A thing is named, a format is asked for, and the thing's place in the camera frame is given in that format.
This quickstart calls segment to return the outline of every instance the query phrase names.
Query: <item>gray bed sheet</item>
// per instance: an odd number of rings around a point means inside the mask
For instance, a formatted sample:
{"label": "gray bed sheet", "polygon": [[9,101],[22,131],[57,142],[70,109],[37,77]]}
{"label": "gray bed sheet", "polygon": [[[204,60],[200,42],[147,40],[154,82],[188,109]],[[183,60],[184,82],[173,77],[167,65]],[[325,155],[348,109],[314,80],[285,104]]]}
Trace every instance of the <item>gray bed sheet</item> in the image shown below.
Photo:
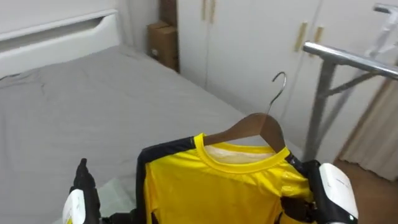
{"label": "gray bed sheet", "polygon": [[99,187],[117,177],[134,195],[142,148],[222,131],[243,116],[125,46],[3,78],[0,223],[57,220],[82,157]]}

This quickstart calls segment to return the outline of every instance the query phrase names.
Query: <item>metal hanger hook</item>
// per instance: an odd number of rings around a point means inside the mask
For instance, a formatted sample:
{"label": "metal hanger hook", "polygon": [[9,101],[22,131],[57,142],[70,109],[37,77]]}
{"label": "metal hanger hook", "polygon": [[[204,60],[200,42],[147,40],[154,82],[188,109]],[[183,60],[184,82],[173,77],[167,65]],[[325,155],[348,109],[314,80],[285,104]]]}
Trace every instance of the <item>metal hanger hook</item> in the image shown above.
{"label": "metal hanger hook", "polygon": [[271,102],[269,103],[269,107],[268,107],[268,112],[271,110],[271,106],[272,104],[275,102],[276,99],[278,99],[278,97],[282,94],[282,92],[285,90],[286,87],[286,81],[287,81],[287,75],[285,72],[279,72],[278,74],[276,74],[276,76],[272,79],[272,82],[275,82],[275,80],[280,76],[283,75],[284,76],[284,83],[282,85],[282,88],[279,90],[278,94],[276,94],[276,96],[271,100]]}

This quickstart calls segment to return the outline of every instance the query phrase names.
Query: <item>curtain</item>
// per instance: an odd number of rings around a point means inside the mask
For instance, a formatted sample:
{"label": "curtain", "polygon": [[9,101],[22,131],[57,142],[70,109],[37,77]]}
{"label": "curtain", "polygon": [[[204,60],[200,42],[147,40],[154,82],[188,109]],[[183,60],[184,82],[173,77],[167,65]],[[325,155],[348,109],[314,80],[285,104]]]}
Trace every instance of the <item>curtain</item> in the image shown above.
{"label": "curtain", "polygon": [[398,178],[398,82],[387,81],[347,142],[340,159]]}

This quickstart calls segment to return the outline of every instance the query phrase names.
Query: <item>wooden floor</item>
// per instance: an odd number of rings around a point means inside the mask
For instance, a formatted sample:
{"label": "wooden floor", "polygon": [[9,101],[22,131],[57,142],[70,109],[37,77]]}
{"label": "wooden floor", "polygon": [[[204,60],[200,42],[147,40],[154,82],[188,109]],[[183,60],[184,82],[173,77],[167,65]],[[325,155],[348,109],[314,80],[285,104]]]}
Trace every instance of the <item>wooden floor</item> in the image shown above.
{"label": "wooden floor", "polygon": [[359,224],[398,223],[398,182],[390,182],[348,162],[335,163],[350,179]]}

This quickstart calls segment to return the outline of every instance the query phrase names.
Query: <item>cabinet handle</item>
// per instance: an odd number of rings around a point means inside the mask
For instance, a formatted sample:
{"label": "cabinet handle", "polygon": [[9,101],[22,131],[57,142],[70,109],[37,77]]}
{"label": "cabinet handle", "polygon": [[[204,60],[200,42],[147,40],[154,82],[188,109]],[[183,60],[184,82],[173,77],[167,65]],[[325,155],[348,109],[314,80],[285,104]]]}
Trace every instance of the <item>cabinet handle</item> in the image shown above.
{"label": "cabinet handle", "polygon": [[216,12],[216,0],[211,1],[211,8],[210,8],[210,24],[214,23],[214,14]]}
{"label": "cabinet handle", "polygon": [[201,1],[201,19],[202,19],[202,21],[206,20],[206,2],[207,2],[207,0]]}
{"label": "cabinet handle", "polygon": [[301,45],[303,44],[304,36],[305,36],[305,30],[307,29],[307,22],[301,23],[300,29],[298,30],[298,36],[296,39],[296,44],[294,45],[294,51],[298,52],[301,48]]}
{"label": "cabinet handle", "polygon": [[317,28],[317,31],[315,32],[315,35],[314,35],[314,38],[313,38],[314,43],[319,44],[319,42],[321,42],[322,34],[323,34],[323,30],[324,29],[325,28],[322,27],[322,26],[319,26]]}

